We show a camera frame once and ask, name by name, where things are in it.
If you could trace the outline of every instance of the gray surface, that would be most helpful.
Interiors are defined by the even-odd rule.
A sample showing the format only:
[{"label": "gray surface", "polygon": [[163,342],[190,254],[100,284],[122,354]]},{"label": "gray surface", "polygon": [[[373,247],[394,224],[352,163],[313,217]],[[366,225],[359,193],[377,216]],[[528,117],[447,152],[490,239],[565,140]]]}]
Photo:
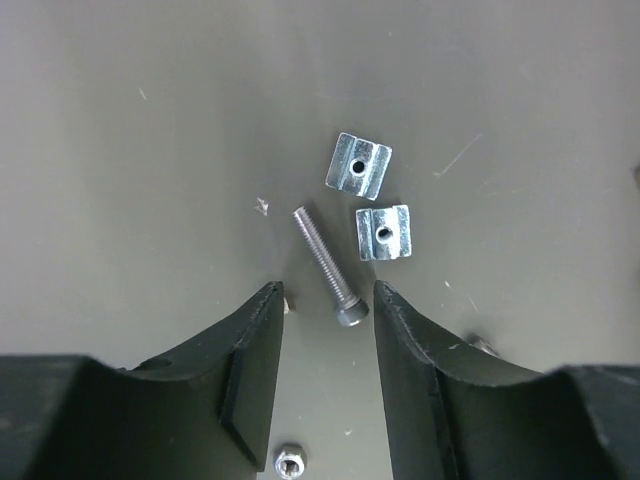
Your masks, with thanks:
[{"label": "gray surface", "polygon": [[376,274],[422,312],[534,369],[639,361],[639,21],[636,0],[2,2],[0,350],[133,366],[281,278],[274,444],[305,444],[309,480],[390,478],[371,322],[336,324],[290,218],[314,198],[357,259],[371,203],[323,185],[349,131],[394,149],[377,204],[409,205],[414,254]]}]

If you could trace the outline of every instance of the hex nut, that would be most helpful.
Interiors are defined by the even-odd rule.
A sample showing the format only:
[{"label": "hex nut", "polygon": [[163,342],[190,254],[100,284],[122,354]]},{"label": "hex nut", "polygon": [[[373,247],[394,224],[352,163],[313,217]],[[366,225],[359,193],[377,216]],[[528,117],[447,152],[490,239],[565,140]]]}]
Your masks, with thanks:
[{"label": "hex nut", "polygon": [[275,454],[273,468],[283,480],[300,478],[307,465],[307,454],[299,445],[283,445]]}]

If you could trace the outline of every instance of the zinc-plated nut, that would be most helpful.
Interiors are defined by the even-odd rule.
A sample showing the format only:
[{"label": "zinc-plated nut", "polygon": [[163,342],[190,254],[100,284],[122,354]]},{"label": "zinc-plated nut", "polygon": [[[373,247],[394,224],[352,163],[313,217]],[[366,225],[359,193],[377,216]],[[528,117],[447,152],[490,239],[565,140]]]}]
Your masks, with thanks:
[{"label": "zinc-plated nut", "polygon": [[391,159],[391,147],[341,133],[325,185],[375,200]]},{"label": "zinc-plated nut", "polygon": [[411,256],[409,207],[356,210],[360,260],[394,260]]},{"label": "zinc-plated nut", "polygon": [[300,478],[307,466],[307,454],[298,445],[283,445],[273,459],[273,468],[284,480]]}]

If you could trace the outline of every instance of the screw head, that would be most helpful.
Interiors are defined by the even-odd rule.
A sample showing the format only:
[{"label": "screw head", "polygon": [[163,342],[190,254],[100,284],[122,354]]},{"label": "screw head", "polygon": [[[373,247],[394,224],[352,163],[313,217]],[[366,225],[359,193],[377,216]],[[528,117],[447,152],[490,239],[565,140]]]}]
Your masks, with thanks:
[{"label": "screw head", "polygon": [[336,309],[336,317],[343,327],[353,327],[367,315],[369,315],[369,306],[362,299],[347,309]]},{"label": "screw head", "polygon": [[307,465],[307,454],[298,445],[283,445],[276,452],[273,460],[278,476],[284,480],[295,480],[304,473]]}]

